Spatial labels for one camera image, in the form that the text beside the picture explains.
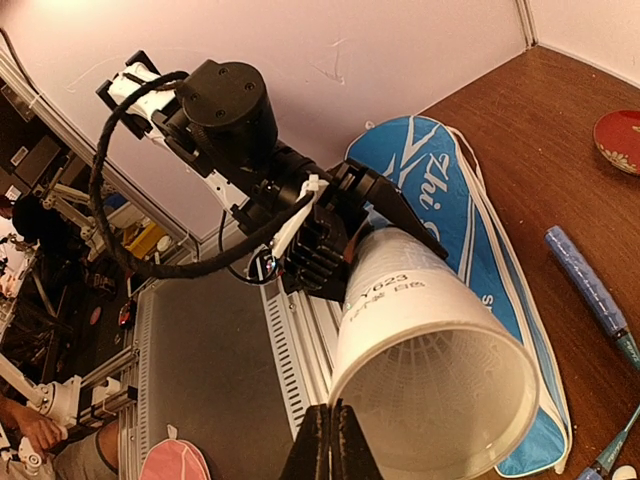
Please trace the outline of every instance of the gray metal platform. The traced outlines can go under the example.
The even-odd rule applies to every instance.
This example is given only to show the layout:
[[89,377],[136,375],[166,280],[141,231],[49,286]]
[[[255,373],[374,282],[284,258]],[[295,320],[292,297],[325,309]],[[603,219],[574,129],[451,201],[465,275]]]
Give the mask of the gray metal platform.
[[278,478],[292,438],[260,290],[226,272],[156,282],[138,322],[142,457],[170,423],[214,478]]

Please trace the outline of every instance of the robotic arm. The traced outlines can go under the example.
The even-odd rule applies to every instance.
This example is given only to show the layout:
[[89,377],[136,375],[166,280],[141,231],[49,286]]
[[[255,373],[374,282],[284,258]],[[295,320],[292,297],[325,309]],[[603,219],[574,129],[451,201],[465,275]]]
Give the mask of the robotic arm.
[[[115,111],[160,78],[138,52],[97,93]],[[344,251],[366,220],[368,204],[446,257],[385,177],[352,159],[325,172],[279,141],[266,85],[254,67],[207,60],[191,75],[170,79],[139,96],[121,119],[138,138],[165,146],[201,175],[241,231],[256,233],[312,195],[267,242],[288,290],[343,300],[349,275]]]
[[[4,355],[0,355],[0,376],[27,399],[27,406],[51,418],[65,433],[67,428],[76,425],[78,402],[80,401],[81,378],[74,376],[65,384],[52,382],[35,385]],[[10,448],[2,425],[0,425],[0,450]],[[38,455],[27,437],[23,437],[18,448],[18,457],[29,475],[37,475],[42,458]]]

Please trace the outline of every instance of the black cable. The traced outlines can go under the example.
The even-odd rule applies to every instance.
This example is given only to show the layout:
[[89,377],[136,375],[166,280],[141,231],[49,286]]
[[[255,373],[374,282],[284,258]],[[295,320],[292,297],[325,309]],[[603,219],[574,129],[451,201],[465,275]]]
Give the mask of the black cable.
[[[222,233],[224,232],[224,224],[227,220],[227,212],[226,210],[222,211],[222,218],[220,219],[220,228],[218,229],[218,250],[220,252],[224,251],[224,247],[222,245]],[[251,259],[251,261],[249,262],[249,265],[253,264],[253,262],[256,259],[256,255],[253,256],[253,258]],[[229,265],[227,267],[227,270],[229,271],[229,273],[231,275],[233,275],[236,279],[240,280],[243,283],[248,283],[249,285],[266,285],[267,283],[269,283],[271,280],[273,280],[273,277],[276,274],[276,271],[278,270],[277,265],[274,265],[273,268],[271,269],[271,271],[262,279],[256,279],[256,278],[250,278],[250,277],[245,277],[244,275],[238,273],[232,265]]]
[[307,205],[313,198],[313,195],[310,193],[305,195],[293,206],[278,213],[266,225],[256,230],[239,244],[202,262],[193,262],[186,265],[158,265],[153,262],[141,260],[124,248],[109,227],[109,221],[107,220],[107,216],[104,212],[104,203],[100,195],[100,187],[104,181],[102,178],[102,169],[104,168],[104,163],[107,158],[107,150],[109,148],[111,135],[113,134],[120,119],[126,114],[127,110],[140,98],[158,87],[162,87],[171,82],[179,82],[186,77],[187,74],[185,72],[173,72],[161,75],[158,78],[145,83],[125,98],[123,102],[113,110],[104,124],[104,128],[102,129],[102,133],[98,140],[93,168],[91,169],[91,178],[89,180],[91,211],[93,212],[93,216],[96,220],[96,226],[105,242],[107,251],[123,268],[131,269],[136,273],[148,277],[196,278],[225,268],[253,252],[260,245],[268,243],[278,230],[280,230],[280,228],[292,216],[300,211],[300,209]]
[[38,94],[40,92],[38,90],[38,87],[36,87],[36,84],[33,83],[33,80],[31,79],[31,77],[27,73],[27,69],[24,68],[24,65],[22,64],[22,61],[20,60],[20,57],[18,56],[18,53],[16,52],[16,49],[13,46],[13,43],[11,43],[11,38],[9,37],[9,34],[7,33],[7,31],[3,27],[0,27],[0,35],[2,35],[2,38],[4,39],[5,43],[7,44],[7,47],[9,48],[9,54],[13,58],[13,61],[16,62],[18,70],[20,71],[20,73],[22,74],[24,79],[26,80],[27,85],[29,85],[31,87],[31,89],[36,92],[36,94]]
[[198,241],[196,240],[196,238],[189,232],[188,233],[189,238],[191,239],[191,241],[193,242],[193,246],[196,249],[196,261],[200,261],[200,245],[198,244]]

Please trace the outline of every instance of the wooden table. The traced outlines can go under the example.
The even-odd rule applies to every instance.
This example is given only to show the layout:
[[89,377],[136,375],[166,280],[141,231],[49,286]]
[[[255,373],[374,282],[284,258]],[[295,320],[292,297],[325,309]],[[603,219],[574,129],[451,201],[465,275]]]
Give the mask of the wooden table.
[[[640,338],[640,177],[610,166],[592,138],[598,118],[620,109],[640,109],[640,90],[537,47],[424,112],[474,147],[551,338],[575,433],[562,478],[592,463],[640,402],[639,374],[606,341],[543,239],[562,226]],[[640,469],[636,428],[617,465]]]

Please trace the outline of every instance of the large paper cup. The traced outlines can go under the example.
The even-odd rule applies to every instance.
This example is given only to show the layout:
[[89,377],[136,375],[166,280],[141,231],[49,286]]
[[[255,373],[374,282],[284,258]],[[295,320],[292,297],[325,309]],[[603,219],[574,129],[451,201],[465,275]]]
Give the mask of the large paper cup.
[[369,235],[347,288],[330,398],[358,417],[387,479],[472,478],[522,441],[534,363],[429,249]]

